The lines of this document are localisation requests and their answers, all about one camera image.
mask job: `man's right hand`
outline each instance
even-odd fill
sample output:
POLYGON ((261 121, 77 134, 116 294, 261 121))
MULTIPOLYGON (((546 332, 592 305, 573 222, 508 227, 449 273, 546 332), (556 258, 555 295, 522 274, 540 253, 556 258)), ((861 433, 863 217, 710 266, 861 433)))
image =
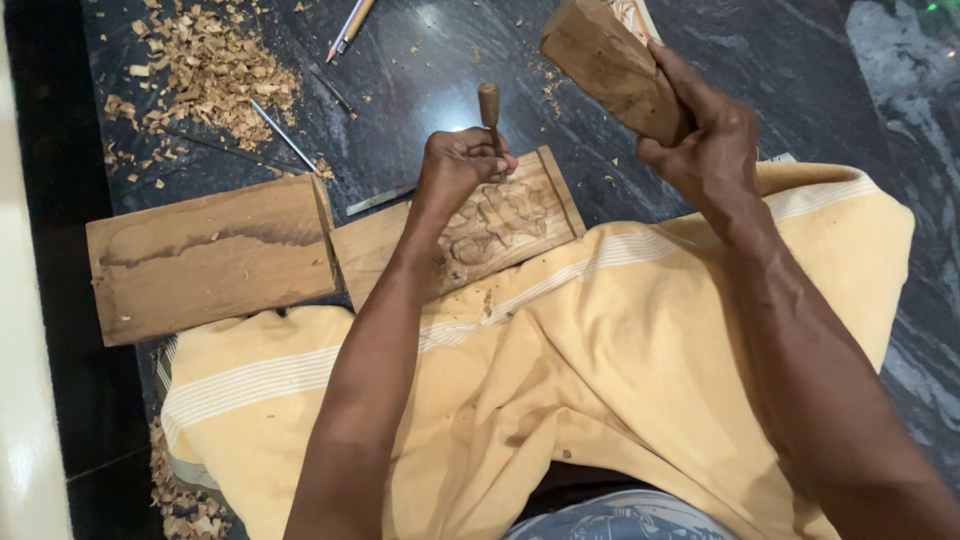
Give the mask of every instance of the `man's right hand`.
POLYGON ((641 138, 636 155, 699 210, 721 237, 732 220, 762 209, 756 192, 756 115, 704 82, 677 53, 651 41, 650 53, 677 97, 693 112, 697 131, 676 148, 641 138))

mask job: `pile of wood shavings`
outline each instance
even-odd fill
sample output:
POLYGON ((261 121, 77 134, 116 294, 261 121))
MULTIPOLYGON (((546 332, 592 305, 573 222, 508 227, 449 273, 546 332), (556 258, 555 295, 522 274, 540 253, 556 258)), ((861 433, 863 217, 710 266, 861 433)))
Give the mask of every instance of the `pile of wood shavings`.
POLYGON ((150 424, 150 472, 156 487, 151 506, 160 507, 163 535, 170 540, 221 540, 227 538, 227 511, 198 491, 186 491, 174 479, 167 439, 157 416, 150 424))
MULTIPOLYGON (((231 20, 241 22, 242 17, 235 13, 231 20)), ((178 91, 169 107, 161 101, 160 109, 146 114, 152 134, 169 125, 171 116, 190 116, 207 126, 230 130, 239 147, 251 151, 257 143, 272 140, 273 135, 253 109, 251 98, 264 109, 278 108, 291 124, 289 109, 300 82, 260 46, 253 31, 243 37, 217 13, 204 11, 200 5, 162 22, 153 12, 150 20, 154 23, 152 30, 142 33, 142 28, 134 26, 134 31, 150 45, 154 59, 151 71, 169 65, 169 89, 178 91)))

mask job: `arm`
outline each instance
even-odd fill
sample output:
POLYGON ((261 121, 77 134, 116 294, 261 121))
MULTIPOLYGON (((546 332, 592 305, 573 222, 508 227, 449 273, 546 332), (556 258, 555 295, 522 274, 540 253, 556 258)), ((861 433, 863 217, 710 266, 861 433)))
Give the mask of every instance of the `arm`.
POLYGON ((756 118, 675 53, 650 52, 693 111, 677 148, 638 156, 727 246, 766 428, 845 539, 960 538, 960 508, 900 424, 856 340, 780 238, 756 192, 756 118))
POLYGON ((494 157, 490 132, 481 128, 430 136, 403 235, 337 355, 285 540, 380 538, 384 484, 417 365, 437 240, 481 182, 516 166, 509 154, 494 157))

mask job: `wooden chisel handle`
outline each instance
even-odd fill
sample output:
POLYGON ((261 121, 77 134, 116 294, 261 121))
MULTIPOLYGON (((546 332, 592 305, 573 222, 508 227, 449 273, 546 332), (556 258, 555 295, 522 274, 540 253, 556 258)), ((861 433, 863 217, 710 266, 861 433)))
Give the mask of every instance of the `wooden chisel handle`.
MULTIPOLYGON (((480 121, 483 127, 490 129, 496 156, 503 158, 503 146, 500 144, 500 135, 496 132, 496 123, 500 119, 500 88, 494 83, 483 83, 477 89, 477 97, 480 99, 480 121)), ((506 180, 506 171, 501 172, 500 181, 506 180)))

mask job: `wall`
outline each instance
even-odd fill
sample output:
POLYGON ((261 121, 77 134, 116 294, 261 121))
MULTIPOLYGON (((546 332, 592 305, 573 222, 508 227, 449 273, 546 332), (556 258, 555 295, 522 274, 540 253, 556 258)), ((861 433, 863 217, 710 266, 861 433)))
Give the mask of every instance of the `wall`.
POLYGON ((0 28, 0 538, 71 538, 6 33, 0 28))

